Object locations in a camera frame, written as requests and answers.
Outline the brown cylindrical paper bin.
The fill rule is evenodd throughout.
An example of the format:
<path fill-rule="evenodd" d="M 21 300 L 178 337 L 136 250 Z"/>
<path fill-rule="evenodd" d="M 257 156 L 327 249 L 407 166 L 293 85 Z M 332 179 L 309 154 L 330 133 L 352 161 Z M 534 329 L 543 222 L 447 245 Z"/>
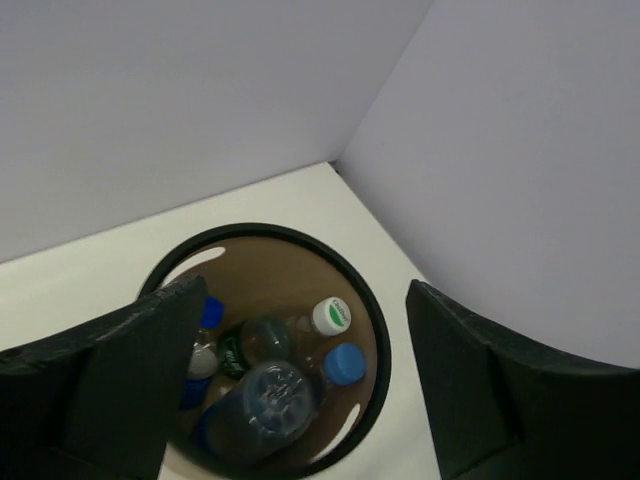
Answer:
<path fill-rule="evenodd" d="M 278 307 L 288 301 L 308 305 L 335 293 L 355 316 L 352 339 L 360 341 L 373 366 L 364 384 L 350 393 L 336 417 L 312 428 L 301 445 L 268 464 L 265 471 L 238 470 L 224 462 L 201 460 L 174 440 L 164 466 L 186 479 L 303 479 L 334 472 L 369 435 L 384 406 L 391 377 L 391 343 L 377 298 L 351 264 L 321 241 L 296 230 L 261 223 L 210 229 L 170 251 L 151 271 L 141 292 L 151 293 L 183 274 L 197 274 L 210 293 L 229 308 L 231 319 Z"/>

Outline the clear bottle blue label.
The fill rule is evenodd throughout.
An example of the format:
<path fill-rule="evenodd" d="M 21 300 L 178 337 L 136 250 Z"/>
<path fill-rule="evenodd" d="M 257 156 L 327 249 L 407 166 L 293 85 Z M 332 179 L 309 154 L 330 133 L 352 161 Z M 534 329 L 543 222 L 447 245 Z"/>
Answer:
<path fill-rule="evenodd" d="M 267 361 L 203 413 L 194 440 L 217 459 L 254 465 L 301 437 L 314 413 L 306 376 L 288 362 Z"/>

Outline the light-blue label plastic bottle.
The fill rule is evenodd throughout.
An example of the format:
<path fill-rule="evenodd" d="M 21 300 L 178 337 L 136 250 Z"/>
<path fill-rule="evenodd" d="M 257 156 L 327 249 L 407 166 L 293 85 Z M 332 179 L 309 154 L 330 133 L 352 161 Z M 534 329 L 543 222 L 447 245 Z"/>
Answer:
<path fill-rule="evenodd" d="M 341 343 L 324 354 L 311 357 L 303 367 L 317 408 L 326 404 L 336 392 L 360 382 L 366 372 L 364 353 L 353 343 Z"/>

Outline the small bottle blue cap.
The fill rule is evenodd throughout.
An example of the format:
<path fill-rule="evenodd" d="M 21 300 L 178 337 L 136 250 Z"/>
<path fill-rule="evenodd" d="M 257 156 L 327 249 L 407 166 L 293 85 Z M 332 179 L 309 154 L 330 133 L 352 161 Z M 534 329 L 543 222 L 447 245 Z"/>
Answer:
<path fill-rule="evenodd" d="M 208 296 L 204 305 L 199 330 L 194 340 L 179 409 L 190 410 L 202 404 L 214 374 L 218 369 L 215 333 L 225 313 L 218 299 Z"/>

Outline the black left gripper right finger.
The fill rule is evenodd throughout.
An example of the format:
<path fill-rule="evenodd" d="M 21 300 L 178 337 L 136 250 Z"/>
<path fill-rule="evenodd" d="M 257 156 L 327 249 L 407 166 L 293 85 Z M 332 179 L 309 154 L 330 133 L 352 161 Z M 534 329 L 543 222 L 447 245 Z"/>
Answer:
<path fill-rule="evenodd" d="M 423 281 L 406 310 L 445 479 L 635 479 L 639 373 L 478 315 Z"/>

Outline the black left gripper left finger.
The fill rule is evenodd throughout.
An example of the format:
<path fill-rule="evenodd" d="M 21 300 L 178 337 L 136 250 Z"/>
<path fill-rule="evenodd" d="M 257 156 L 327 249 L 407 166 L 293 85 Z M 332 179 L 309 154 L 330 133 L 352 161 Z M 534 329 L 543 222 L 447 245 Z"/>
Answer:
<path fill-rule="evenodd" d="M 2 351 L 2 478 L 157 478 L 207 296 L 191 276 Z"/>

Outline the green label plastic bottle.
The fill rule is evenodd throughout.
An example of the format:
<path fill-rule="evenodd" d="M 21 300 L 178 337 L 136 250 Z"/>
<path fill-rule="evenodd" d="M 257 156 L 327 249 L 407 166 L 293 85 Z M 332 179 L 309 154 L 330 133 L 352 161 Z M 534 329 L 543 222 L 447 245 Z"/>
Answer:
<path fill-rule="evenodd" d="M 261 313 L 221 333 L 216 341 L 219 370 L 238 380 L 254 366 L 283 360 L 299 366 L 351 326 L 352 312 L 340 297 L 314 306 L 293 305 Z"/>

